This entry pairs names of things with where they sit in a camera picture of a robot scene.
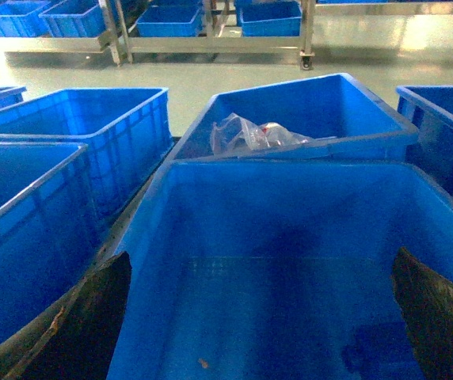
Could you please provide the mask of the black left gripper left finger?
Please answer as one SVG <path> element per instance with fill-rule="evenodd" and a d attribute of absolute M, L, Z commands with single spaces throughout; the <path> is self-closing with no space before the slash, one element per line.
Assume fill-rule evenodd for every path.
<path fill-rule="evenodd" d="M 0 344 L 0 379 L 105 379 L 124 321 L 132 266 L 108 258 Z"/>

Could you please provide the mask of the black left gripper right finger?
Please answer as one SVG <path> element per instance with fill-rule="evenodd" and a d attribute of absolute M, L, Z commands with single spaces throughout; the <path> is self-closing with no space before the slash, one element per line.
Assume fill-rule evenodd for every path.
<path fill-rule="evenodd" d="M 401 247 L 392 264 L 394 298 L 427 379 L 453 379 L 453 282 Z"/>

